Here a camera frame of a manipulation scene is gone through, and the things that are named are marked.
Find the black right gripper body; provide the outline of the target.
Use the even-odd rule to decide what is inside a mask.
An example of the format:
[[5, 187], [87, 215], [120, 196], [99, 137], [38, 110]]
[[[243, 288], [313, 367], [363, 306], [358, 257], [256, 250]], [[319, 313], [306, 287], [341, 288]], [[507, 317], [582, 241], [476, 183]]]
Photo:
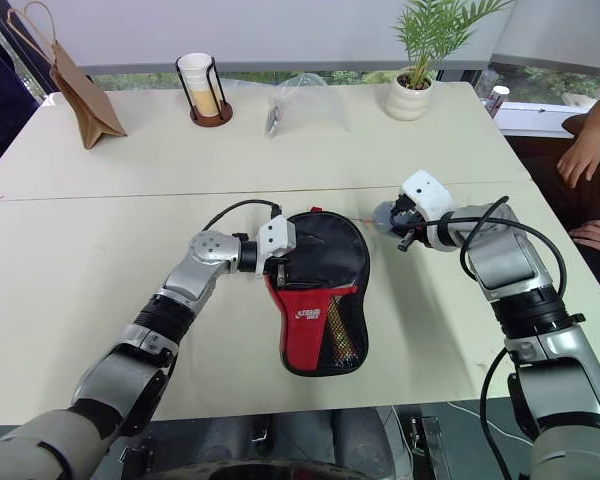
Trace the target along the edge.
[[406, 224], [406, 233], [394, 234], [401, 238], [398, 242], [398, 249], [407, 251], [414, 242], [429, 246], [426, 226], [424, 225], [425, 220], [416, 209], [415, 202], [406, 195], [400, 195], [394, 204], [405, 209], [405, 214], [400, 219]]

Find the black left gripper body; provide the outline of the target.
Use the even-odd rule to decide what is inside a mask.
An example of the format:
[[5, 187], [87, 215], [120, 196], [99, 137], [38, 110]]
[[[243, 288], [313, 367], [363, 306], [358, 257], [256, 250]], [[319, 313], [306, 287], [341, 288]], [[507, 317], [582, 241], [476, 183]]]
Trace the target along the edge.
[[268, 260], [268, 274], [278, 290], [301, 289], [301, 265], [295, 251]]

